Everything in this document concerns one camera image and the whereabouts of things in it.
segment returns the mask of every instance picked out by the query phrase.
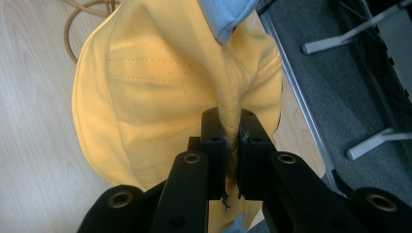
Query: yellow fabric bag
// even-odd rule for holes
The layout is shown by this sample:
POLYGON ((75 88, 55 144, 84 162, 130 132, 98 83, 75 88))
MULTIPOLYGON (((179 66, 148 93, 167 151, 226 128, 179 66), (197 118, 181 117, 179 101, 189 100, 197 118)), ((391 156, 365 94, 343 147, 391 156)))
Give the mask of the yellow fabric bag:
POLYGON ((195 0, 123 0, 79 57, 72 104, 84 155, 111 184, 148 190, 167 178, 189 137, 200 135, 202 112, 218 106, 233 149, 226 178, 231 208, 210 203, 209 232, 239 214, 247 229, 260 203, 237 199, 240 109, 254 112, 273 134, 281 66, 273 39, 244 23, 223 47, 195 0))

